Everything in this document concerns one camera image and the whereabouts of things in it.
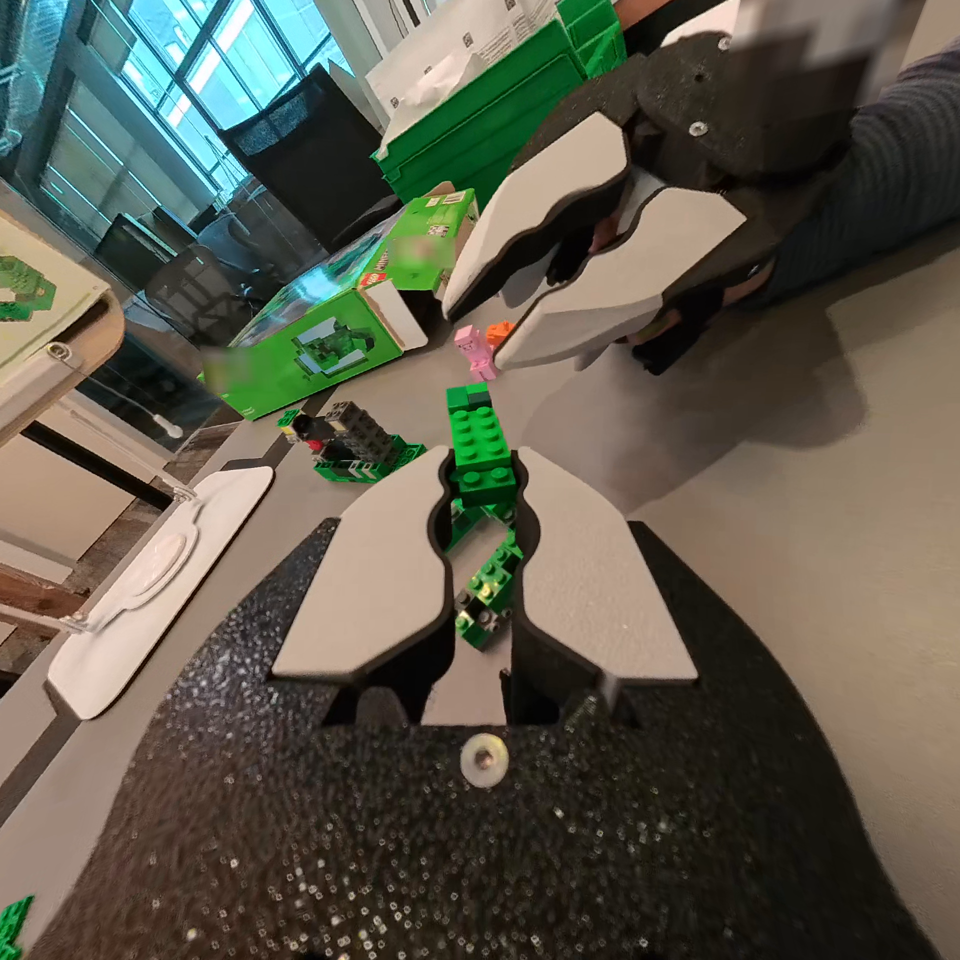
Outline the green grey brick build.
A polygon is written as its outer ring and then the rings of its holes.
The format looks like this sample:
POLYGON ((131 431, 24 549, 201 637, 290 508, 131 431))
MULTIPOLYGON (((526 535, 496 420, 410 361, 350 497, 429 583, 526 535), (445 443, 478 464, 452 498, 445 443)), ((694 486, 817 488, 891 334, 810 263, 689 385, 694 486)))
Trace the green grey brick build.
POLYGON ((426 453, 424 444, 388 433, 349 400, 315 417, 313 433, 314 472, 333 483, 376 484, 426 453))

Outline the green brick assembly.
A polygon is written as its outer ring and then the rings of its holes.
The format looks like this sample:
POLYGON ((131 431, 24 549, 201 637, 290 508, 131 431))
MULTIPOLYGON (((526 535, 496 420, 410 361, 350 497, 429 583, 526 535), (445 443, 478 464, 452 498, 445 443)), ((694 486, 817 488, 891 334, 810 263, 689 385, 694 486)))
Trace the green brick assembly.
POLYGON ((516 537, 516 509, 506 503, 467 507, 461 498, 454 498, 450 518, 451 535, 445 550, 448 557, 474 535, 482 522, 494 522, 504 531, 496 548, 454 598, 458 637, 470 647, 483 650, 499 638, 513 616, 515 575, 523 560, 516 537))

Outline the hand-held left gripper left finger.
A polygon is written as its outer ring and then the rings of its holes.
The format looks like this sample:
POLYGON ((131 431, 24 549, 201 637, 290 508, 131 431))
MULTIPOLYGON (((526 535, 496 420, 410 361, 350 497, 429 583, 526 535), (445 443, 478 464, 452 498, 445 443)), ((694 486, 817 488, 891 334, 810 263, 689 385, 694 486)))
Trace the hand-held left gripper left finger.
POLYGON ((271 675, 350 685, 438 629, 452 574, 434 522, 451 449, 430 448, 344 510, 271 675))

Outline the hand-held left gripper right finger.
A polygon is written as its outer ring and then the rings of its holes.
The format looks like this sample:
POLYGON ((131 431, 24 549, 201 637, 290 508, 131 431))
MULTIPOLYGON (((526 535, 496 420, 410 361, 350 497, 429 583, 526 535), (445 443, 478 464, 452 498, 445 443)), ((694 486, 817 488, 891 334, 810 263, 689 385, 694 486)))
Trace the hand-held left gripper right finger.
POLYGON ((511 666, 563 706, 593 691, 690 685, 699 672, 628 521, 602 494, 529 446, 515 534, 511 666))

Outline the small black brick figure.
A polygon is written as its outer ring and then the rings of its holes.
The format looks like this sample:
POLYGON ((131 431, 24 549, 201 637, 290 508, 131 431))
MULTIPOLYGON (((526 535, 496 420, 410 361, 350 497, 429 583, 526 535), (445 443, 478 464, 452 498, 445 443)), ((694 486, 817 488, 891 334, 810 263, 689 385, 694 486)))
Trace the small black brick figure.
POLYGON ((302 443, 320 455, 334 438, 335 431, 323 417, 306 414, 301 409, 285 411, 277 421, 277 427, 290 443, 302 443))

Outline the person's right forearm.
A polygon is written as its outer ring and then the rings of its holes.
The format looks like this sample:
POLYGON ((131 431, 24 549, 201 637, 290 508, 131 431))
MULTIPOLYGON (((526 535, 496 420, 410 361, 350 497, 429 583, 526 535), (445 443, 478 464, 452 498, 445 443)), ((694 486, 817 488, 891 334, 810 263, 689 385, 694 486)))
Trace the person's right forearm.
POLYGON ((805 293, 958 219, 959 38, 903 69, 850 129, 836 180, 746 306, 805 293))

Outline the green brick plate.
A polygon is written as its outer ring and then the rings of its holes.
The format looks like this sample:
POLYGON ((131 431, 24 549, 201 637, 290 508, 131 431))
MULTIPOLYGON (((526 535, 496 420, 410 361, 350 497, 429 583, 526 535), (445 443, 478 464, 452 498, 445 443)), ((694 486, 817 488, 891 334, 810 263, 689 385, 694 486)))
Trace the green brick plate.
POLYGON ((20 935, 35 897, 24 896, 5 906, 1 911, 1 959, 20 959, 23 947, 20 935))

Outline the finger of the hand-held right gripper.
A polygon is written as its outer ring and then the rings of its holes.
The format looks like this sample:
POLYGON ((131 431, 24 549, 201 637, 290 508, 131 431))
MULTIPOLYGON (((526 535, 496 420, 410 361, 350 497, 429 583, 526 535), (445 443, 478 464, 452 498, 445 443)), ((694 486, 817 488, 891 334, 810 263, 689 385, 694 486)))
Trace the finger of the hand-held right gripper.
POLYGON ((459 321, 567 237, 611 215, 630 172, 624 130, 599 112, 510 172, 457 258, 444 318, 459 321))
POLYGON ((496 365, 503 373, 569 359, 589 366, 654 319, 666 290, 746 221, 719 194, 660 189, 625 237, 534 300, 498 348, 496 365))

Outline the green brick strip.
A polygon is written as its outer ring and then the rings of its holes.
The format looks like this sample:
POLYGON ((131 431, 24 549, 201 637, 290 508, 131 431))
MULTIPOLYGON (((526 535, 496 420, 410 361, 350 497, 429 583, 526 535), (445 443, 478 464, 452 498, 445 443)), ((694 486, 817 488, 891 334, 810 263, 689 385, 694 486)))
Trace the green brick strip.
POLYGON ((514 506, 518 481, 512 451, 487 386, 473 383, 446 390, 454 453, 451 491, 466 508, 514 506))

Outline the green plastic crate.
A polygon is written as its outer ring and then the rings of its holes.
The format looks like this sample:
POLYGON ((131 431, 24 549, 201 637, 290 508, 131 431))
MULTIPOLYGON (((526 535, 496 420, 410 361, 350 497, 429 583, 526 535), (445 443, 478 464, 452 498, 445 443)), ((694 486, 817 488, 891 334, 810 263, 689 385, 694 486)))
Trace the green plastic crate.
POLYGON ((370 158, 404 202, 450 182, 483 208, 546 116, 586 75, 555 17, 370 158))
POLYGON ((557 13, 588 80, 628 59, 623 30, 611 1, 558 1, 557 13))

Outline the black office chair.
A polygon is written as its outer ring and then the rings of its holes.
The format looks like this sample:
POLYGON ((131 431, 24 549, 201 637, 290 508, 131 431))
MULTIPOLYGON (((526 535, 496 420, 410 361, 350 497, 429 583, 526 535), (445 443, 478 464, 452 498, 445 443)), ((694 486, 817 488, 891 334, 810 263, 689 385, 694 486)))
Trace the black office chair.
POLYGON ((217 134, 330 254, 402 207, 373 157, 378 130, 323 66, 217 134))

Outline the light wooden side table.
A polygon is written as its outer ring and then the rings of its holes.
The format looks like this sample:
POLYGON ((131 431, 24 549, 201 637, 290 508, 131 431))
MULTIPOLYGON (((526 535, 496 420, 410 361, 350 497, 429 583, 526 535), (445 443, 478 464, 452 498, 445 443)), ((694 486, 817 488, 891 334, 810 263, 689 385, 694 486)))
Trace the light wooden side table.
POLYGON ((162 512, 173 504, 172 495, 40 422, 44 412, 112 358, 124 334, 121 305, 114 291, 106 288, 57 339, 16 363, 2 377, 1 445, 17 436, 25 437, 42 450, 162 512))

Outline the white instruction booklet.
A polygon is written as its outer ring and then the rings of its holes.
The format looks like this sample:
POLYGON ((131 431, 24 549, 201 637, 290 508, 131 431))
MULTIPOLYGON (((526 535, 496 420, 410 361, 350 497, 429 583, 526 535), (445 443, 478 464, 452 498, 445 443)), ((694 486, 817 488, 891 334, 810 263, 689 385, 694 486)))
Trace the white instruction booklet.
POLYGON ((58 339, 111 286, 1 216, 1 373, 58 339))

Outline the person's right hand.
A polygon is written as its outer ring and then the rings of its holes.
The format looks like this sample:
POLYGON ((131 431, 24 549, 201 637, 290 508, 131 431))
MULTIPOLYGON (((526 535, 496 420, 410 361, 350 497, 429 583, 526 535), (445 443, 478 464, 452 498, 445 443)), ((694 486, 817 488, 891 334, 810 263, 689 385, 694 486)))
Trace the person's right hand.
POLYGON ((722 308, 736 306, 761 291, 769 282, 776 268, 776 262, 777 258, 774 255, 764 264, 753 267, 745 279, 726 286, 721 300, 722 308))

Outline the green toy box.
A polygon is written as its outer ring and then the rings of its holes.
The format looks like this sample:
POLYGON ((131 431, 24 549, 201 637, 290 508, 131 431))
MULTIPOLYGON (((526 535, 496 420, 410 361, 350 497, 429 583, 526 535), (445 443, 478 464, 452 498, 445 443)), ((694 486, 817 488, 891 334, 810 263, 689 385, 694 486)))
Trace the green toy box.
POLYGON ((199 383, 254 421, 426 347, 478 215, 450 182, 404 204, 203 348, 199 383))

